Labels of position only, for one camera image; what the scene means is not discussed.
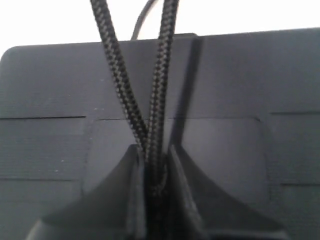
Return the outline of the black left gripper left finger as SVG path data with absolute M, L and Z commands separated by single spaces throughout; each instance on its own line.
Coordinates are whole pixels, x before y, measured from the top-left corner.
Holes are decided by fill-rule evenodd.
M 41 217 L 28 240 L 145 240 L 144 162 L 130 145 L 118 165 L 81 199 Z

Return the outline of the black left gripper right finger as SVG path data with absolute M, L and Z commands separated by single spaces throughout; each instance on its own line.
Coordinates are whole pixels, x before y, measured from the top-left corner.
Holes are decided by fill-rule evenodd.
M 279 222 L 214 183 L 179 145 L 168 149 L 175 240 L 286 240 Z

